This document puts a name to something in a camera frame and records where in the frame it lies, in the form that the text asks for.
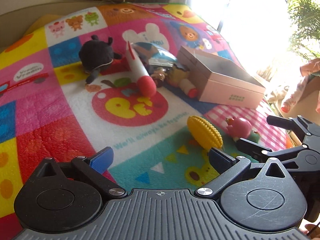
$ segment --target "red stripe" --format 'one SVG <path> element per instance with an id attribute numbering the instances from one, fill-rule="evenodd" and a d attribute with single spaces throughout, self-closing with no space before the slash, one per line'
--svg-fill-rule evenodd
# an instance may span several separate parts
<path id="1" fill-rule="evenodd" d="M 131 48 L 131 45 L 130 45 L 130 42 L 129 42 L 129 41 L 128 41 L 128 48 L 129 48 L 129 52 L 130 52 L 130 54 L 131 54 L 132 59 L 135 60 L 134 54 L 133 54 L 133 52 L 132 52 L 132 48 Z"/>

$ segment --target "pink checkered pattern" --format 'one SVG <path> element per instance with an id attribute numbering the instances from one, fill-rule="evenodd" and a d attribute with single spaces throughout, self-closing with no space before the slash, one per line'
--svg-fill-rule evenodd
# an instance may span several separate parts
<path id="1" fill-rule="evenodd" d="M 204 115 L 213 125 L 217 125 L 227 132 L 226 118 L 242 117 L 247 119 L 252 128 L 261 135 L 260 144 L 271 148 L 273 151 L 283 150 L 286 147 L 286 131 L 282 128 L 268 125 L 266 118 L 274 115 L 270 106 L 261 101 L 256 109 L 248 109 L 237 106 L 219 105 Z"/>

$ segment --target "plush toy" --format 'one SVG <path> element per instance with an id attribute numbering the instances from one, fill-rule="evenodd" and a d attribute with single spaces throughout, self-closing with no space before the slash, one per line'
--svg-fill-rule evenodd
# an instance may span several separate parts
<path id="1" fill-rule="evenodd" d="M 122 58 L 120 54 L 113 52 L 112 37 L 108 38 L 108 42 L 99 41 L 97 35 L 92 35 L 91 39 L 91 41 L 85 42 L 79 51 L 79 58 L 84 70 L 90 74 L 85 80 L 86 84 L 92 83 L 100 71 L 104 71 L 110 66 L 113 59 Z"/>
<path id="2" fill-rule="evenodd" d="M 252 130 L 252 125 L 248 120 L 232 117 L 227 118 L 226 122 L 228 124 L 228 133 L 235 142 L 240 138 L 244 138 L 255 143 L 259 142 L 260 134 L 257 131 Z"/>
<path id="3" fill-rule="evenodd" d="M 190 70 L 185 68 L 180 68 L 176 64 L 168 71 L 168 76 L 166 81 L 169 85 L 173 87 L 179 87 L 179 83 L 183 79 L 187 79 L 189 77 Z"/>
<path id="4" fill-rule="evenodd" d="M 189 116 L 187 126 L 193 138 L 203 149 L 209 151 L 212 147 L 222 148 L 223 141 L 221 134 L 206 119 L 196 115 Z"/>
<path id="5" fill-rule="evenodd" d="M 153 73 L 150 75 L 152 77 L 153 81 L 155 82 L 157 88 L 160 88 L 163 86 L 164 79 L 167 76 L 167 70 L 163 67 L 156 67 L 153 70 Z"/>
<path id="6" fill-rule="evenodd" d="M 153 97 L 157 93 L 156 84 L 149 76 L 137 52 L 131 47 L 129 41 L 125 52 L 125 58 L 131 69 L 132 81 L 137 84 L 140 93 L 147 98 Z"/>

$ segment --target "yellow spiky ball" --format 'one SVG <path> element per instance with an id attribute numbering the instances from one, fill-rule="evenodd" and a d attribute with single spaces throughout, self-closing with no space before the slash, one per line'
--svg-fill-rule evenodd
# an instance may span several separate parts
<path id="1" fill-rule="evenodd" d="M 222 148 L 223 141 L 219 131 L 206 119 L 192 115 L 188 117 L 187 126 L 193 138 L 202 148 L 210 150 L 212 147 Z"/>

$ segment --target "green leaves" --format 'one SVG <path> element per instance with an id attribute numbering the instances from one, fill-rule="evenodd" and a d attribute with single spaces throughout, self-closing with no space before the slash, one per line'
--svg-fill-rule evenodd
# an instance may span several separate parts
<path id="1" fill-rule="evenodd" d="M 285 0 L 291 20 L 290 50 L 306 60 L 320 57 L 320 0 Z"/>

